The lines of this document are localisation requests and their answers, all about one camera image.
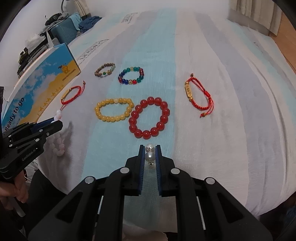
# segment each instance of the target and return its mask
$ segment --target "bed sheet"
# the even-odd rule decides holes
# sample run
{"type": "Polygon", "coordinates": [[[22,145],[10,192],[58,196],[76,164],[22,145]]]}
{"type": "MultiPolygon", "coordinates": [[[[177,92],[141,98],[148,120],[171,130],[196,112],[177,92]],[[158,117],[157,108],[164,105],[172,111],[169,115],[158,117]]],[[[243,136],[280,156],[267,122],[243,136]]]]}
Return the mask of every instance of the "bed sheet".
{"type": "MultiPolygon", "coordinates": [[[[86,88],[62,111],[65,155],[46,143],[39,158],[42,172],[68,193],[83,178],[108,176],[138,153],[141,144],[161,145],[164,156],[199,179],[214,177],[253,215],[265,213],[296,190],[296,75],[274,41],[246,27],[206,14],[178,9],[120,13],[104,17],[70,45],[81,74],[71,84],[86,88]],[[116,64],[110,76],[97,78],[104,63],[116,64]],[[143,81],[121,85],[127,67],[144,69],[143,81]],[[184,82],[194,75],[211,94],[215,109],[205,118],[188,101],[184,82]],[[94,112],[105,98],[131,98],[135,104],[161,97],[171,110],[157,137],[136,139],[128,122],[106,123],[94,112]]],[[[204,95],[192,87],[195,101],[204,95]]],[[[60,93],[40,121],[52,117],[60,93]]],[[[125,106],[108,106],[103,115],[125,106]]],[[[159,108],[149,106],[138,128],[158,122],[159,108]]],[[[145,166],[140,197],[126,197],[124,219],[139,227],[176,232],[174,198],[161,198],[156,171],[145,166]]]]}

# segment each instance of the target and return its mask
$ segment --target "braided red cord bracelet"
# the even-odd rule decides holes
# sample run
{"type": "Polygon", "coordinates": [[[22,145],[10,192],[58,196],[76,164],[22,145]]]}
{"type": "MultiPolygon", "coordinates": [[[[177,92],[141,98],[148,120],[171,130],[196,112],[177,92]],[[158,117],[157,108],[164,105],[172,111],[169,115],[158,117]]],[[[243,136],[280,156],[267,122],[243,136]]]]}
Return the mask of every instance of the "braided red cord bracelet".
{"type": "Polygon", "coordinates": [[[199,110],[208,110],[206,113],[201,113],[200,118],[205,117],[206,115],[209,115],[210,113],[213,112],[213,110],[214,110],[214,101],[213,101],[211,95],[209,94],[209,92],[207,92],[205,90],[205,88],[202,86],[202,84],[199,82],[199,80],[197,78],[193,77],[193,74],[191,74],[190,78],[185,82],[185,91],[186,91],[186,94],[187,94],[187,97],[188,97],[189,101],[192,103],[192,105],[195,108],[197,108],[199,110]],[[204,95],[207,97],[208,106],[202,107],[202,106],[199,106],[197,103],[195,103],[195,101],[193,100],[193,97],[192,97],[192,92],[191,92],[190,86],[189,86],[190,81],[192,81],[204,93],[204,95]]]}

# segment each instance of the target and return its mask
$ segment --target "red bead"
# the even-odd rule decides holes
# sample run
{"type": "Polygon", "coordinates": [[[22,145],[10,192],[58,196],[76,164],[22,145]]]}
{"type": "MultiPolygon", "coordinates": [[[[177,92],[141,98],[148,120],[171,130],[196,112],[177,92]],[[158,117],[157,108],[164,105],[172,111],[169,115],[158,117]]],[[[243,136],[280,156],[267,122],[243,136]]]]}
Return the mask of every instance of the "red bead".
{"type": "Polygon", "coordinates": [[[156,123],[156,127],[157,127],[157,129],[159,130],[159,131],[162,131],[162,130],[164,130],[164,128],[165,128],[165,124],[163,123],[163,122],[157,122],[156,123]]]}
{"type": "Polygon", "coordinates": [[[158,136],[159,131],[156,127],[152,127],[150,130],[150,133],[153,137],[156,137],[156,136],[158,136]]]}
{"type": "Polygon", "coordinates": [[[136,138],[141,138],[142,137],[142,131],[137,129],[137,130],[135,130],[134,135],[135,135],[136,138]]]}
{"type": "Polygon", "coordinates": [[[129,129],[131,133],[134,133],[138,128],[136,125],[130,125],[129,129]]]}
{"type": "Polygon", "coordinates": [[[161,98],[157,97],[157,98],[154,99],[154,104],[157,105],[157,106],[160,106],[161,101],[162,101],[161,98]]]}
{"type": "Polygon", "coordinates": [[[143,131],[142,136],[144,139],[148,140],[151,137],[150,131],[143,131]]]}
{"type": "Polygon", "coordinates": [[[135,124],[137,124],[137,119],[134,117],[131,117],[128,119],[128,122],[130,125],[135,125],[135,124]]]}
{"type": "Polygon", "coordinates": [[[143,108],[146,108],[146,107],[148,106],[148,102],[147,102],[146,100],[141,100],[140,105],[141,105],[143,108]]]}
{"type": "Polygon", "coordinates": [[[138,112],[138,113],[141,113],[141,112],[143,111],[142,106],[140,106],[139,104],[136,105],[136,107],[135,107],[135,111],[138,112]]]}
{"type": "Polygon", "coordinates": [[[163,122],[164,124],[166,124],[168,122],[168,116],[167,115],[162,115],[160,117],[160,121],[163,122]]]}
{"type": "Polygon", "coordinates": [[[160,108],[161,108],[162,110],[165,109],[165,108],[167,108],[167,107],[168,107],[167,102],[163,101],[163,102],[160,103],[160,108]]]}
{"type": "Polygon", "coordinates": [[[134,117],[135,119],[138,119],[139,118],[139,113],[134,110],[134,111],[131,112],[131,116],[134,117]]]}
{"type": "Polygon", "coordinates": [[[153,98],[153,97],[151,97],[151,96],[150,96],[150,97],[148,97],[148,98],[147,98],[147,102],[148,102],[148,104],[149,104],[149,105],[152,105],[152,104],[154,104],[154,98],[153,98]]]}
{"type": "Polygon", "coordinates": [[[170,110],[168,108],[163,109],[163,115],[169,116],[170,110]]]}

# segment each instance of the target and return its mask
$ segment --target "red string bracelet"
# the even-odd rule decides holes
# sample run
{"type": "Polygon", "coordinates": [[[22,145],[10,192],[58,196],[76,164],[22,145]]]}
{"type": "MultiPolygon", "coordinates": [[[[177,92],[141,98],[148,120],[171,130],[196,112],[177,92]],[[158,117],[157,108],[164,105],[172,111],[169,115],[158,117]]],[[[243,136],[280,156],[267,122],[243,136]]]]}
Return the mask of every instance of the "red string bracelet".
{"type": "Polygon", "coordinates": [[[80,96],[80,95],[83,93],[84,89],[85,89],[85,81],[83,81],[83,86],[82,86],[82,88],[81,88],[81,86],[76,85],[76,86],[71,87],[66,93],[64,93],[63,96],[61,97],[61,104],[62,104],[63,106],[61,107],[60,110],[62,110],[62,109],[64,108],[65,105],[71,103],[71,102],[72,102],[73,100],[75,100],[78,96],[80,96]],[[69,99],[69,100],[67,100],[67,101],[64,101],[64,99],[67,97],[67,95],[68,95],[73,89],[77,89],[77,88],[78,88],[78,92],[77,92],[77,94],[74,95],[71,99],[69,99]]]}
{"type": "Polygon", "coordinates": [[[186,94],[187,94],[187,97],[188,97],[189,101],[192,103],[192,105],[195,108],[197,108],[199,110],[208,110],[207,112],[201,113],[200,118],[205,117],[206,115],[209,115],[210,113],[213,112],[213,110],[214,110],[214,101],[213,101],[211,95],[209,94],[209,92],[207,92],[205,90],[205,88],[202,86],[202,84],[199,82],[199,80],[197,78],[193,77],[193,74],[191,74],[190,78],[185,82],[185,91],[186,91],[186,94]],[[192,97],[192,92],[191,92],[190,86],[189,86],[190,81],[192,81],[204,93],[204,95],[207,97],[208,106],[202,107],[202,106],[199,106],[197,103],[195,103],[195,101],[193,100],[193,97],[192,97]]]}

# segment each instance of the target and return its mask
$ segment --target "pearl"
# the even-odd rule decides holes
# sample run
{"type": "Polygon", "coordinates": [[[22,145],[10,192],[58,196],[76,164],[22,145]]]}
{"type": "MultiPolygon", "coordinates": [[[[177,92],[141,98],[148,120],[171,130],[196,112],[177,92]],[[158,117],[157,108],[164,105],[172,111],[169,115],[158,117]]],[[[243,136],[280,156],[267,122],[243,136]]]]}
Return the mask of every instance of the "pearl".
{"type": "Polygon", "coordinates": [[[155,153],[154,152],[147,152],[145,154],[145,160],[147,162],[154,162],[155,161],[155,153]]]}
{"type": "Polygon", "coordinates": [[[147,146],[145,147],[145,151],[146,152],[155,152],[154,145],[152,145],[151,143],[147,144],[147,146]]]}

